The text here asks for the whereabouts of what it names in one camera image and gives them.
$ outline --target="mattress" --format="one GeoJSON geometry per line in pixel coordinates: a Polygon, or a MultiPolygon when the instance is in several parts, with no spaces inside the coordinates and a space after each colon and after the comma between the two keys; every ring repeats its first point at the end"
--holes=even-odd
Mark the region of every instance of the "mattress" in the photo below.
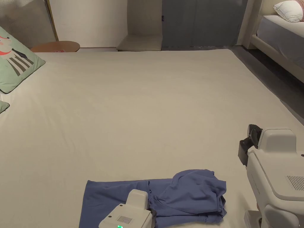
{"type": "Polygon", "coordinates": [[[78,227],[87,180],[209,169],[227,181],[219,227],[244,228],[256,209],[237,156],[248,124],[304,135],[229,50],[38,55],[46,64],[1,94],[0,227],[78,227]]]}
{"type": "Polygon", "coordinates": [[[304,69],[304,22],[290,23],[277,15],[263,16],[257,36],[304,69]]]}

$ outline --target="floor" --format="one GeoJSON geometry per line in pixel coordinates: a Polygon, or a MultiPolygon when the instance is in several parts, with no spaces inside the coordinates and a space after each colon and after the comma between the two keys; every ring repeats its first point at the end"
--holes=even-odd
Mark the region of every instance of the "floor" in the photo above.
{"type": "MultiPolygon", "coordinates": [[[[233,47],[163,48],[162,50],[213,50],[230,49],[246,67],[271,91],[304,125],[304,83],[266,56],[260,50],[233,47]]],[[[115,48],[81,48],[78,52],[117,51],[115,48]]]]}

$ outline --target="wooden side table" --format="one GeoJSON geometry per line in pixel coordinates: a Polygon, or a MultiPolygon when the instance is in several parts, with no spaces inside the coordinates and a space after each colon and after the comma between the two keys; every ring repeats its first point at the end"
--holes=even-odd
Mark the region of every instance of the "wooden side table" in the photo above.
{"type": "Polygon", "coordinates": [[[31,48],[32,52],[76,52],[80,48],[79,43],[73,41],[55,41],[44,43],[31,48]]]}

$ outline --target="white bedsheet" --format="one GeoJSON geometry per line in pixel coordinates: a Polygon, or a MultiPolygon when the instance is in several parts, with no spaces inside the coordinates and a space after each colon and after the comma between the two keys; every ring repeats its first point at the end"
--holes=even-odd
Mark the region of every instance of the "white bedsheet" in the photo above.
{"type": "Polygon", "coordinates": [[[304,69],[304,22],[290,23],[278,15],[263,16],[257,36],[304,69]]]}
{"type": "Polygon", "coordinates": [[[11,106],[0,114],[0,227],[78,227],[87,180],[210,169],[227,181],[219,227],[244,228],[244,211],[256,209],[237,156],[248,124],[303,138],[303,126],[229,50],[39,56],[46,64],[1,94],[11,106]]]}

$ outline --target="cartoon print pillow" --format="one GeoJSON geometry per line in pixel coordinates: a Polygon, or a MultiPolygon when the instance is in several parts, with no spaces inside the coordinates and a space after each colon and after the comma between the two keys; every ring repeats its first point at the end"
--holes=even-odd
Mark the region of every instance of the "cartoon print pillow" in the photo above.
{"type": "Polygon", "coordinates": [[[0,27],[0,90],[9,93],[45,61],[0,27]]]}
{"type": "Polygon", "coordinates": [[[0,113],[4,112],[9,107],[9,104],[3,101],[0,101],[0,113]]]}

